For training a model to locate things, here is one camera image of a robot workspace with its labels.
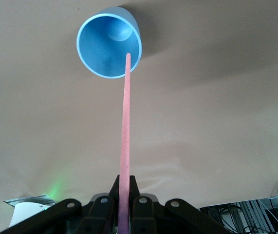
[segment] white object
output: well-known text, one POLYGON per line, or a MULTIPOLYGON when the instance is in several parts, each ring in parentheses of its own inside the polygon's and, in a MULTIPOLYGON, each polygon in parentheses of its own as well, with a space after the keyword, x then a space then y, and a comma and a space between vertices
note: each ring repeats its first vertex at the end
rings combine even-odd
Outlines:
POLYGON ((33 215, 38 214, 50 206, 41 205, 34 202, 21 202, 14 207, 14 212, 9 227, 12 227, 33 215))

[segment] wire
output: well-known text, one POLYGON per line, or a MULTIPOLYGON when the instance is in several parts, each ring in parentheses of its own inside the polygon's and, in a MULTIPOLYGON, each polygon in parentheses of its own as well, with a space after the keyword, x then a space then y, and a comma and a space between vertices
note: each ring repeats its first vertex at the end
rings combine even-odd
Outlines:
POLYGON ((213 217, 213 219, 218 222, 220 225, 224 226, 225 228, 227 228, 229 231, 233 232, 233 233, 238 233, 237 230, 235 230, 222 216, 222 213, 220 212, 220 210, 217 207, 208 207, 208 209, 210 210, 210 214, 213 217))
POLYGON ((234 228, 235 228, 236 232, 238 232, 238 228, 236 227, 236 224, 235 224, 235 222, 234 222, 234 219, 233 219, 233 216, 232 216, 232 214, 231 214, 231 212, 230 212, 230 209, 228 209, 228 211, 229 211, 229 213, 230 213, 230 217, 231 217, 232 223, 234 224, 234 228))
POLYGON ((255 231, 254 231, 254 229, 257 229, 257 230, 261 230, 261 231, 265 231, 265 232, 267 232, 268 234, 274 234, 273 232, 269 232, 269 231, 267 231, 267 230, 265 230, 265 229, 262 229, 262 228, 257 228, 256 226, 247 226, 247 227, 245 227, 244 228, 244 230, 243 230, 243 233, 245 233, 246 234, 246 228, 251 228, 251 231, 250 232, 248 232, 248 233, 255 233, 255 231))
POLYGON ((226 211, 226 210, 230 211, 229 208, 232 208, 232 207, 233 207, 233 208, 237 208, 237 209, 239 209, 239 210, 242 210, 242 208, 239 207, 239 206, 237 206, 237 205, 229 205, 229 206, 227 206, 227 207, 225 207, 225 208, 222 208, 222 209, 220 210, 220 212, 223 213, 223 212, 226 211))
POLYGON ((271 213, 271 215, 274 217, 274 219, 278 222, 278 219, 273 215, 273 213, 263 204, 263 202, 261 200, 259 200, 259 202, 267 209, 268 212, 271 213))
POLYGON ((272 207, 272 209, 274 211, 274 206, 273 206, 272 200, 270 200, 270 203, 271 203, 271 207, 272 207))

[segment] beige backdrop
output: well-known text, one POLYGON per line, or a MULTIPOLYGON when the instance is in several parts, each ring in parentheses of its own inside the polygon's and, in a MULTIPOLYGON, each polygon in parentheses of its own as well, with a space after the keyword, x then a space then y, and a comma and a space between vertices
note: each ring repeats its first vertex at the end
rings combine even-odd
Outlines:
POLYGON ((131 174, 160 202, 196 207, 278 195, 278 0, 0 1, 3 200, 83 204, 119 172, 123 79, 93 75, 76 35, 98 11, 136 17, 131 174))

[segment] wooden stick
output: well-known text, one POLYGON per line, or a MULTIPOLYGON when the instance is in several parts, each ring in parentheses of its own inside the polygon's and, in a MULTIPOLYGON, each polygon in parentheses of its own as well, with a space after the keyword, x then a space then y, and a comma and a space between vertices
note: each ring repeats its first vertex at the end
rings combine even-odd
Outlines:
POLYGON ((127 53, 119 173, 118 234, 130 233, 130 60, 131 55, 127 53))

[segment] green light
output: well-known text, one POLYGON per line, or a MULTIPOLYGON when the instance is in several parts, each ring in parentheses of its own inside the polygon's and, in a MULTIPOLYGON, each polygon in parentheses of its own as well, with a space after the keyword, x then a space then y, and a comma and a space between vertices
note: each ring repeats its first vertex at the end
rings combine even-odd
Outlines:
POLYGON ((50 190, 46 194, 55 201, 61 200, 61 194, 60 193, 61 193, 61 189, 62 189, 63 185, 64 185, 64 180, 59 179, 58 181, 56 181, 52 185, 52 187, 50 188, 50 190))

